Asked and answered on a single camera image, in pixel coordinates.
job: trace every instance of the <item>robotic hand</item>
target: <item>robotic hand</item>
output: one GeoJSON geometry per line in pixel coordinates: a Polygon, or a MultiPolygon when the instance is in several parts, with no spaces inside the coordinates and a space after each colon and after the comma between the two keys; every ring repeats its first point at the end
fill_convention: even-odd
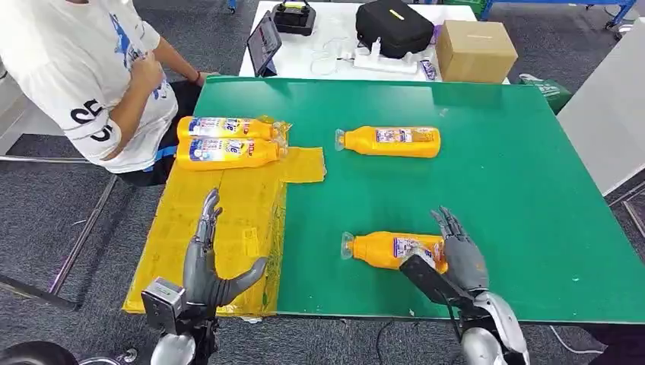
{"type": "Polygon", "coordinates": [[[471,365],[529,364],[529,352],[517,318],[508,303],[488,291],[488,270],[479,248],[447,208],[432,211],[439,224],[448,262],[445,275],[434,270],[426,255],[412,250],[399,269],[434,303],[459,309],[461,341],[471,365]]]}
{"type": "Polygon", "coordinates": [[[215,270],[213,239],[222,208],[217,189],[204,200],[197,231],[186,249],[183,287],[163,278],[155,279],[141,293],[148,324],[162,329],[151,365],[202,365],[218,349],[215,310],[225,306],[263,275],[267,258],[261,257],[251,269],[234,279],[223,279],[215,270]]]}

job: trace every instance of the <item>tablet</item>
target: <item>tablet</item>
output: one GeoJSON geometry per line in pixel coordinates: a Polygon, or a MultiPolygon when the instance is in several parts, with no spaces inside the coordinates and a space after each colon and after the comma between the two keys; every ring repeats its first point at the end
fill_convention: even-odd
{"type": "Polygon", "coordinates": [[[271,18],[271,12],[267,11],[246,41],[256,77],[275,75],[272,58],[280,46],[282,40],[278,28],[271,18]]]}

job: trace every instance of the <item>green bag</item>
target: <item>green bag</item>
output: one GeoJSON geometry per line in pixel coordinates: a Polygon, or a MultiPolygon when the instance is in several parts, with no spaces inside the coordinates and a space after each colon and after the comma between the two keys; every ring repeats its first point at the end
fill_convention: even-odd
{"type": "Polygon", "coordinates": [[[519,74],[519,84],[534,85],[540,89],[555,114],[558,114],[572,97],[571,92],[559,83],[553,80],[542,80],[529,74],[519,74]]]}

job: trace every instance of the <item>orange bottle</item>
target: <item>orange bottle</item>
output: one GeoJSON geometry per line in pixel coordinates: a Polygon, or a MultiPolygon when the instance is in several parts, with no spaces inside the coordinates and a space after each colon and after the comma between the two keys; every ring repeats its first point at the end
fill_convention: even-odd
{"type": "Polygon", "coordinates": [[[336,130],[336,150],[347,148],[359,154],[383,156],[437,156],[441,148],[439,129],[434,127],[367,127],[350,132],[336,130]]]}
{"type": "Polygon", "coordinates": [[[280,159],[287,148],[263,139],[180,139],[176,162],[186,170],[221,170],[259,167],[280,159]]]}
{"type": "Polygon", "coordinates": [[[177,126],[182,138],[258,138],[270,141],[279,136],[286,139],[289,125],[261,119],[185,116],[177,126]]]}
{"type": "Polygon", "coordinates": [[[420,248],[432,258],[434,268],[441,274],[448,270],[443,254],[443,238],[427,234],[374,232],[366,236],[342,235],[341,254],[344,259],[360,259],[376,268],[398,270],[412,248],[420,248]]]}

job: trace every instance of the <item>black bag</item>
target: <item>black bag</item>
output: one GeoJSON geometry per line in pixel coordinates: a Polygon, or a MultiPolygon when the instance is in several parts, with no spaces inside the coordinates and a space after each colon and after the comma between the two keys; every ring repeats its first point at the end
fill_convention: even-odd
{"type": "Polygon", "coordinates": [[[400,59],[427,48],[434,25],[401,0],[376,0],[358,7],[356,32],[367,48],[381,38],[381,54],[400,59]]]}

